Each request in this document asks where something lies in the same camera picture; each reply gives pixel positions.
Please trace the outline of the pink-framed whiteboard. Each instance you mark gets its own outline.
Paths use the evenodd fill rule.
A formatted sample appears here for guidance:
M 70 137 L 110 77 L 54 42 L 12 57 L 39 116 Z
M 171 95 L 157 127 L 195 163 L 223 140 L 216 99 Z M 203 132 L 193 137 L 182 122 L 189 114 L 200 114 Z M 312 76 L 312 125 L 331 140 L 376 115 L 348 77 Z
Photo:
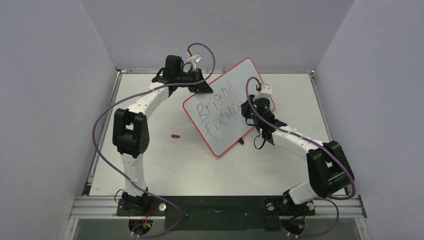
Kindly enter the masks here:
M 253 129 L 242 116 L 242 104 L 248 94 L 257 94 L 256 80 L 261 79 L 247 57 L 208 84 L 212 93 L 196 93 L 183 102 L 184 111 L 214 156 L 222 156 Z

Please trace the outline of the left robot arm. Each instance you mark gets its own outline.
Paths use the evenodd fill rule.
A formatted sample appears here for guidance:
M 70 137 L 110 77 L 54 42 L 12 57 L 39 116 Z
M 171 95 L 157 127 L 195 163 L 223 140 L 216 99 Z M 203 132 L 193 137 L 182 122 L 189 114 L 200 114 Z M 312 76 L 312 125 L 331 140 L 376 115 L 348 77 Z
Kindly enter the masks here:
M 168 55 L 165 66 L 152 79 L 148 93 L 129 107 L 115 111 L 112 143 L 120 154 L 126 175 L 122 193 L 123 209 L 132 210 L 136 215 L 143 215 L 151 209 L 146 193 L 148 187 L 144 177 L 143 154 L 150 143 L 148 119 L 152 113 L 179 87 L 188 88 L 191 93 L 213 93 L 204 81 L 201 69 L 196 67 L 201 59 L 199 53 L 190 55 L 186 62 L 191 67 L 184 71 L 182 58 Z

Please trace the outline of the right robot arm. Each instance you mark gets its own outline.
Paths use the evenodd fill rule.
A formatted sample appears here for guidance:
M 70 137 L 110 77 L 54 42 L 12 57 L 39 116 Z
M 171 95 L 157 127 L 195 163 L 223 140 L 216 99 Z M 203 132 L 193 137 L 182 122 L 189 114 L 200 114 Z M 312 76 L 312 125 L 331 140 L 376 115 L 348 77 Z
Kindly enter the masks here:
M 351 199 L 356 194 L 355 177 L 341 144 L 305 137 L 271 112 L 268 98 L 250 94 L 241 105 L 242 116 L 251 120 L 264 142 L 285 148 L 307 163 L 308 180 L 283 193 L 282 207 L 296 213 L 302 204 L 317 198 L 334 199 L 334 193 L 351 186 Z

